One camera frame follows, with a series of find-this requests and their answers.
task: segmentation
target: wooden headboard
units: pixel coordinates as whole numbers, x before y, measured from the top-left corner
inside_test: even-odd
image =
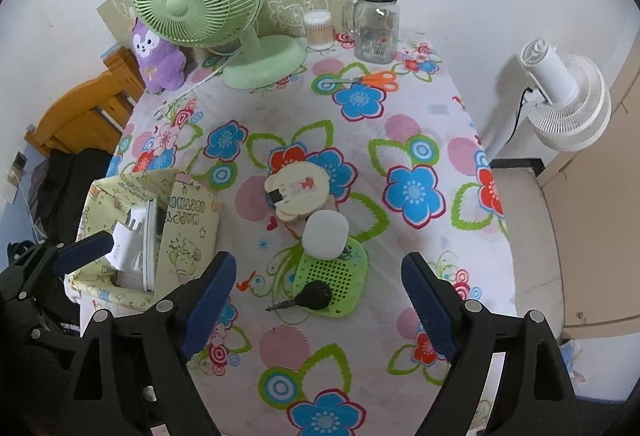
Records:
[[[145,90],[133,53],[126,48],[104,59],[108,70],[69,90],[47,109],[38,127],[24,139],[44,156],[51,149],[80,152],[95,147],[115,151],[121,130],[129,121],[133,107]]]

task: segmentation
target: glass jar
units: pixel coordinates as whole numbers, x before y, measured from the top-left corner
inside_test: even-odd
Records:
[[[398,0],[357,0],[342,9],[342,24],[353,37],[362,61],[389,64],[398,51]]]

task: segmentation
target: blue gripper pad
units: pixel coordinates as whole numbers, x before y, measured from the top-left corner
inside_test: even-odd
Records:
[[[185,360],[201,351],[207,343],[211,329],[236,283],[236,259],[227,254],[220,268],[213,276],[204,293],[200,296],[185,326],[185,337],[180,352]]]
[[[63,276],[72,273],[90,262],[100,259],[113,250],[113,238],[106,230],[97,232],[88,238],[60,248],[53,262],[52,270]]]
[[[433,349],[449,362],[453,361],[458,354],[458,347],[453,339],[453,324],[435,290],[418,269],[411,255],[405,256],[402,260],[400,273],[404,289],[414,305],[424,331],[429,336]]]

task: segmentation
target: pink circle pattern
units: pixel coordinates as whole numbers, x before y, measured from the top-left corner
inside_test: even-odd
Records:
[[[200,68],[199,70],[195,70],[193,75],[191,75],[191,82],[194,84],[199,84],[204,79],[206,79],[211,74],[211,70],[207,68]]]
[[[271,212],[264,190],[266,179],[266,176],[251,176],[240,185],[234,203],[241,218],[256,222],[263,220]]]
[[[414,340],[415,335],[418,332],[417,330],[419,324],[420,319],[418,318],[418,314],[413,308],[407,308],[406,310],[403,310],[402,313],[398,316],[396,329],[398,330],[398,334],[402,338]]]
[[[395,114],[385,122],[385,133],[390,140],[395,142],[404,143],[421,132],[418,122],[406,114]]]
[[[466,175],[476,175],[476,158],[474,154],[479,147],[476,142],[468,138],[454,138],[447,145],[449,161],[455,169]]]
[[[131,147],[131,155],[133,158],[138,158],[142,154],[142,148],[145,146],[145,143],[149,141],[149,139],[153,136],[151,131],[147,131],[142,133],[139,137],[137,137],[133,141],[133,146]]]
[[[262,335],[258,352],[268,368],[279,366],[293,371],[298,371],[311,356],[309,342],[302,332],[284,324]]]
[[[344,68],[344,63],[338,59],[323,59],[314,64],[313,72],[315,76],[327,73],[339,73]]]
[[[130,134],[132,134],[133,128],[134,128],[134,124],[132,122],[129,122],[127,126],[124,128],[124,130],[122,131],[122,137],[124,138],[125,136],[129,136]]]

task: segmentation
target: table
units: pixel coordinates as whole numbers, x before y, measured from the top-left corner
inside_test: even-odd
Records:
[[[399,89],[332,79],[383,69]],[[190,75],[210,75],[207,63]],[[440,58],[420,34],[401,41],[389,66],[358,61],[337,36],[295,73],[267,88],[233,90],[213,77],[154,114],[169,93],[145,93],[110,175],[176,166],[223,202],[217,249],[238,262],[207,346],[189,367],[219,429],[231,436],[413,435],[448,364],[434,352],[400,281],[419,251],[463,298],[515,314],[503,210],[473,123]],[[264,181],[309,161],[330,176],[327,207],[350,223],[369,254],[360,303],[340,319],[291,308],[302,221],[283,224]],[[499,364],[496,357],[494,364]],[[494,368],[474,424],[486,420]]]

